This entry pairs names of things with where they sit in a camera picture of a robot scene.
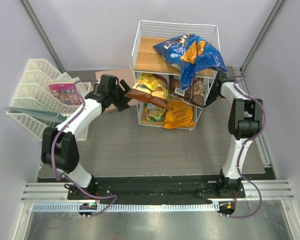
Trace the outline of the green yellow snack bag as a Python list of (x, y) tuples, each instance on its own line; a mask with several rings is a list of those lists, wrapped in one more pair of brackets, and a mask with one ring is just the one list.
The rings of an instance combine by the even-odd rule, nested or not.
[(145, 117), (148, 122), (162, 122), (166, 109), (160, 108), (152, 103), (144, 103)]

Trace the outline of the white wire shelf rack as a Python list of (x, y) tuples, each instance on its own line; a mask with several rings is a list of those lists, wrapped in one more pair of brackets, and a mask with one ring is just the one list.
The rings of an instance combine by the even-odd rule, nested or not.
[[(134, 65), (136, 63), (138, 49), (141, 41), (141, 37), (154, 37), (154, 38), (167, 38), (167, 40), (192, 33), (202, 37), (217, 48), (220, 52), (220, 39), (219, 39), (219, 30), (217, 25), (212, 24), (187, 24), (187, 23), (174, 23), (174, 22), (161, 22), (161, 21), (151, 21), (151, 20), (140, 20), (138, 23), (138, 28), (134, 40), (134, 45), (132, 49), (132, 69), (135, 74), (135, 82), (139, 78), (141, 73), (148, 72), (138, 72), (134, 70)], [(197, 73), (197, 77), (206, 78), (209, 80), (210, 85), (213, 84), (217, 76), (217, 71), (211, 69), (205, 69)]]

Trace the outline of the brown Kettle sea salt bag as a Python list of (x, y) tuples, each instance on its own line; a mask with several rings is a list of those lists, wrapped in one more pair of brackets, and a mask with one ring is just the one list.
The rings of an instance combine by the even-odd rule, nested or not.
[(169, 75), (169, 95), (189, 105), (204, 109), (205, 105), (205, 83), (204, 78), (196, 77), (187, 90), (182, 90), (180, 77)]

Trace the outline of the orange honey dijon chips bag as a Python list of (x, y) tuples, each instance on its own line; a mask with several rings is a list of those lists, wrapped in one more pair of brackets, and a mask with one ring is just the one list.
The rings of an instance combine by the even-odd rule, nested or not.
[(175, 129), (195, 125), (194, 110), (191, 105), (183, 101), (168, 101), (167, 107), (163, 128)]

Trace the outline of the brown Chuba cassava chips bag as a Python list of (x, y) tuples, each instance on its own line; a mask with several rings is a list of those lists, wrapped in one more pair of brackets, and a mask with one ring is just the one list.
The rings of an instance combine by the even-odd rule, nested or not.
[(155, 73), (141, 73), (126, 97), (159, 108), (168, 108), (168, 82)]

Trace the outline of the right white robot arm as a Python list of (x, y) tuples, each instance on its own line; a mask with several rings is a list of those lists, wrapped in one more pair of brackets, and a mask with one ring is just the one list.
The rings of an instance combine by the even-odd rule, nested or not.
[[(226, 198), (240, 192), (242, 180), (245, 179), (242, 166), (247, 151), (252, 141), (265, 128), (267, 117), (263, 101), (249, 96), (238, 86), (244, 79), (243, 75), (228, 77), (226, 73), (219, 72), (210, 92), (204, 94), (206, 106), (218, 97), (226, 98), (232, 103), (228, 119), (228, 132), (232, 137), (226, 162), (220, 170), (216, 184), (208, 188), (200, 187), (198, 190), (201, 193), (215, 191), (220, 197)], [(171, 93), (177, 101), (151, 95), (151, 90), (162, 90), (177, 81), (172, 75), (166, 80), (158, 74), (142, 73), (126, 96), (143, 104), (147, 123), (157, 123), (165, 129), (192, 127), (195, 125), (195, 104), (186, 102), (179, 93)]]

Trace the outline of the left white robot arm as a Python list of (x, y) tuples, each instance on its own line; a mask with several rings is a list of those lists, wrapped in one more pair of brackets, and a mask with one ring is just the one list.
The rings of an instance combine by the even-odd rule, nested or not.
[(41, 161), (52, 168), (56, 180), (66, 178), (79, 190), (83, 198), (97, 199), (97, 185), (93, 175), (79, 163), (77, 145), (79, 136), (89, 124), (108, 107), (118, 111), (128, 109), (131, 88), (117, 76), (103, 74), (87, 95), (79, 95), (81, 105), (65, 121), (56, 127), (47, 127), (42, 134)]

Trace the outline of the blue Doritos chips bag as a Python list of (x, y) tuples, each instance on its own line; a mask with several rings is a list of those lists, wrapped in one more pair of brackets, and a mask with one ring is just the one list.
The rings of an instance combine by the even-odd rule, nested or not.
[(193, 33), (180, 35), (153, 46), (170, 66), (180, 70), (182, 90), (191, 87), (198, 72), (210, 69), (227, 73), (220, 51), (201, 36)]

